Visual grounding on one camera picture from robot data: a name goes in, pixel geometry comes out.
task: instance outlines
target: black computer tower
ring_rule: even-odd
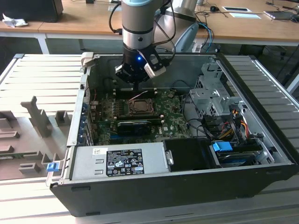
[[[0,17],[57,22],[62,11],[61,0],[0,0]]]

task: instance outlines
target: motherboard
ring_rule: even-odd
[[[98,99],[98,145],[161,142],[170,138],[191,137],[181,113],[181,96],[175,91],[144,92],[134,99],[125,99],[124,95],[106,93]]]

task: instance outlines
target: blue latch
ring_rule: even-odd
[[[228,141],[217,141],[213,144],[214,151],[232,151],[233,148]]]
[[[59,162],[50,162],[47,165],[48,172],[58,172],[59,171]]]

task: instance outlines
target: wooden table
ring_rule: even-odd
[[[263,12],[276,11],[276,8],[266,5],[265,0],[211,0],[209,2],[216,4],[228,17],[226,18],[222,13],[209,13],[207,23],[214,31],[214,42],[292,46],[297,46],[299,43],[299,24],[292,21],[271,20]],[[296,6],[294,3],[279,0],[275,0],[274,3],[282,10],[285,10],[282,6]],[[261,19],[234,18],[222,6],[248,8],[252,13],[257,13]],[[210,7],[210,5],[197,7],[196,11],[210,11]],[[205,21],[203,16],[199,15],[199,18]],[[199,32],[197,37],[202,38],[206,35]]]
[[[45,39],[65,38],[79,39],[80,48],[82,39],[109,39],[122,40],[122,36],[113,34],[108,25],[111,6],[105,2],[86,4],[82,1],[62,0],[64,12],[57,23],[29,22],[28,27],[9,28],[0,23],[0,36],[34,37],[37,38],[44,54],[49,50]],[[275,11],[276,8],[265,4],[265,0],[210,0],[222,12],[222,6],[247,7],[252,13],[263,13],[266,10]],[[274,1],[280,8],[282,6],[295,6],[286,1]],[[197,10],[208,11],[210,5],[197,7]],[[291,21],[271,21],[270,17],[258,14],[261,19],[233,18],[230,14],[209,13],[207,23],[214,31],[214,43],[256,44],[256,45],[283,45],[297,46],[299,44],[299,24]],[[113,15],[113,27],[121,28],[121,12]],[[201,29],[197,34],[198,42],[207,37],[207,32]]]

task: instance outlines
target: power supply label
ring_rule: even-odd
[[[144,174],[141,149],[107,151],[107,176]]]

